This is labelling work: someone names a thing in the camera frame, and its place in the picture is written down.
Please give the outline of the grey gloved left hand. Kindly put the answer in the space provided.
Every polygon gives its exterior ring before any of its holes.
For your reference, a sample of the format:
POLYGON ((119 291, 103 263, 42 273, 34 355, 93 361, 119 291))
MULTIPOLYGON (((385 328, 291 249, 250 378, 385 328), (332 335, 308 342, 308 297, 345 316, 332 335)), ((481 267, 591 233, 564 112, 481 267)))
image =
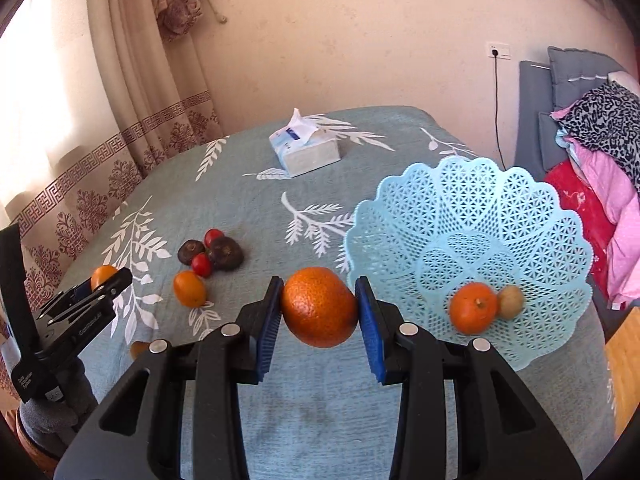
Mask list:
POLYGON ((85 365, 73 358, 55 376, 58 386, 18 409, 26 434, 51 454, 62 455, 98 406, 85 365))

